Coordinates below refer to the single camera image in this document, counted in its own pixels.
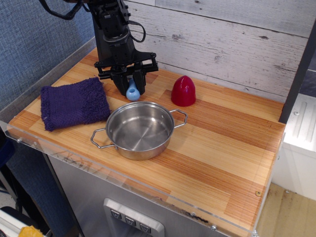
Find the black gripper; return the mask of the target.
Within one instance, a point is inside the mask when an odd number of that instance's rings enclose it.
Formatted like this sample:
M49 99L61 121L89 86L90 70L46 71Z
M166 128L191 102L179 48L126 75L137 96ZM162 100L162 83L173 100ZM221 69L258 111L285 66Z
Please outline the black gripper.
M144 74L158 70L156 54L136 50L131 37L116 38L109 43L115 65L106 68L97 68L101 79L114 82L122 96L126 95L129 88L127 76L133 74L136 87L143 95L145 93L146 77Z

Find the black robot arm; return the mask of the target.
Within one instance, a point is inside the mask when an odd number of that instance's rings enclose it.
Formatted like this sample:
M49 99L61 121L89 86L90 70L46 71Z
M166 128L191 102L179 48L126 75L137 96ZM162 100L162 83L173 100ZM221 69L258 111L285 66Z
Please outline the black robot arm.
M158 70L156 54L140 52L135 48L137 39L132 36L129 25L137 22L129 19L128 6L121 0L86 0L92 14L98 52L100 79L111 79L121 95L133 78L140 94L144 94L146 74Z

